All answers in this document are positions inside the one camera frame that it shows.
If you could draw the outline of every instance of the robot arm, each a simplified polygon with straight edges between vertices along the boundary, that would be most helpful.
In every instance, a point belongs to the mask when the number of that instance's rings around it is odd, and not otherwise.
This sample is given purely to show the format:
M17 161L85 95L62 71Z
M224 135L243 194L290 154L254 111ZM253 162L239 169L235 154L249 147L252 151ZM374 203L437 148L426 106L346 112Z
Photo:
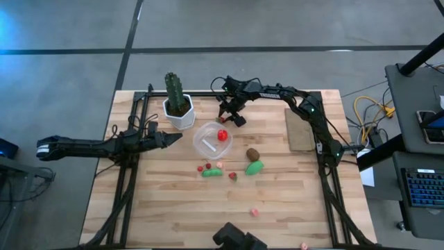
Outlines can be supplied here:
M37 141L37 157L43 161L66 156L109 158L115 162L128 154L165 148L182 137L182 133L157 131L157 122L148 123L148 133L140 139L135 129L120 132L108 140L78 140L54 135Z
M295 114L312 127L313 133L320 142L316 145L316 149L321 155L322 164L329 167L338 166L344 153L344 147L330 134L321 112L322 103L317 98L294 87L282 87L279 83L276 86L263 86L256 81L237 81L229 76L222 88L225 90L226 96L232 98L228 101L224 95L217 97L221 102L219 116L224 112L230 113L231 116L227 120L233 121L236 126L242 126L246 120L238 112L245 108L247 101L254 101L258 98L283 100ZM295 97L303 98L299 106L296 105Z

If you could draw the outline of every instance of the green toy food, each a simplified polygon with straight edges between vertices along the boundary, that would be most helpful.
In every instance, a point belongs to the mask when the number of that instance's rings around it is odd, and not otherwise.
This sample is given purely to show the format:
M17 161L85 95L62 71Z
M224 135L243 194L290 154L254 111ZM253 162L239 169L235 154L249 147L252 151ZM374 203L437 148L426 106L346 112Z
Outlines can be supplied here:
M256 160L255 162L252 162L251 164L249 164L249 166L245 170L245 174L246 175L255 175L255 174L259 173L263 167L264 167L264 163L262 163L262 161L260 161L260 160Z
M222 176L223 171L220 169L209 169L202 172L202 177Z

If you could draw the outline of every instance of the wooden board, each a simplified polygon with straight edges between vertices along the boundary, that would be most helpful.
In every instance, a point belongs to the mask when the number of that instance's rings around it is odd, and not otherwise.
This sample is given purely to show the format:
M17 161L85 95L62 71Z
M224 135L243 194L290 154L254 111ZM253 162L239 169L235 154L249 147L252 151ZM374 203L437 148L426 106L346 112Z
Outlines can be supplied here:
M321 92L327 117L350 141L339 91ZM113 124L119 130L126 129L133 93L116 93L107 138ZM159 130L176 132L163 114L164 99L151 98L148 113L159 115ZM251 232L268 247L298 248L301 242L310 247L332 246L316 156L313 151L290 152L285 102L248 102L241 111L246 125L237 128L231 122L225 124L234 136L233 148L221 159L225 175L211 178L203 178L197 172L197 166L205 161L193 148L192 140L200 126L214 121L219 106L214 97L194 97L193 104L196 121L192 129L183 133L183 138L166 149L141 155L127 247L212 248L216 246L213 234L226 222ZM330 132L340 140L332 128ZM245 152L250 147L260 152L265 164L256 176L244 174L248 165ZM100 160L97 171L111 164L109 160ZM96 178L80 243L91 239L110 214L118 169L113 167ZM237 182L228 178L230 172L237 173ZM375 242L357 166L341 163L339 176L346 210L367 238ZM259 217L250 216L251 208L258 209ZM342 235L339 217L335 221L338 234Z

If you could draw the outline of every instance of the black keyboard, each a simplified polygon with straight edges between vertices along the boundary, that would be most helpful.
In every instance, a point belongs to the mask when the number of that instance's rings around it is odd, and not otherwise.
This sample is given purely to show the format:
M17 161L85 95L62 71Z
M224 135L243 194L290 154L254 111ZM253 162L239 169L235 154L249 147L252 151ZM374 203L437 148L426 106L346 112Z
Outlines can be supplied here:
M444 208L444 171L402 169L411 206Z

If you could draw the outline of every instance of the green cactus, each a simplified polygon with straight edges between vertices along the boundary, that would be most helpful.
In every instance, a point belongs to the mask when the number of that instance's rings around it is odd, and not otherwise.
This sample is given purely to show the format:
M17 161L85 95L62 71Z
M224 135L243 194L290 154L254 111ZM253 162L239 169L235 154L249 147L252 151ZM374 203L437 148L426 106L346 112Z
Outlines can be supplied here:
M170 72L165 76L166 92L168 93L168 102L172 115L184 115L186 103L182 92L182 83L176 74Z

